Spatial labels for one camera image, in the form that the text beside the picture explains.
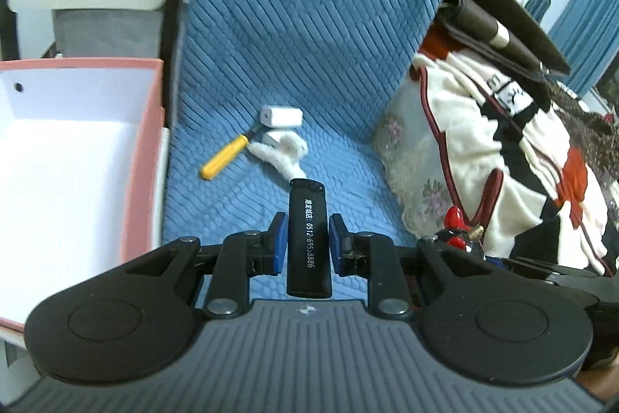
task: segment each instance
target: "storage box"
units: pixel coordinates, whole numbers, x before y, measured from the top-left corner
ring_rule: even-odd
[[[160,60],[0,62],[0,329],[151,249]]]

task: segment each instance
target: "blue curtain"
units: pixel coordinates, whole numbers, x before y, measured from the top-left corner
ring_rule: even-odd
[[[619,50],[619,0],[570,0],[550,39],[572,67],[565,84],[584,95]]]
[[[528,0],[527,4],[524,5],[524,9],[526,9],[531,15],[531,17],[538,23],[542,21],[542,18],[550,8],[551,0]]]

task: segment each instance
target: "blue mattress cover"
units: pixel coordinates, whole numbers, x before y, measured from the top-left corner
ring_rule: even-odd
[[[304,113],[301,167],[324,182],[329,213],[397,245],[414,237],[386,186],[371,133],[441,0],[191,0],[181,48],[164,209],[164,243],[203,245],[265,230],[288,185],[242,153],[213,181],[200,167],[256,122],[262,105]],[[286,298],[284,276],[256,277],[253,298]],[[363,279],[333,278],[333,297],[365,298]]]

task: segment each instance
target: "silver bolt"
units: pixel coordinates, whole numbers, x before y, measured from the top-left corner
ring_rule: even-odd
[[[385,298],[378,304],[378,308],[387,315],[402,315],[409,310],[410,306],[404,300]]]
[[[238,305],[236,301],[229,298],[217,298],[212,300],[206,308],[215,315],[230,315],[238,309]]]

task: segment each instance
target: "white plush toy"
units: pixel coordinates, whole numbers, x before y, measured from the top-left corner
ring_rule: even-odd
[[[299,160],[308,153],[308,143],[295,132],[283,132],[275,146],[252,142],[247,149],[255,157],[273,165],[287,181],[306,179]]]

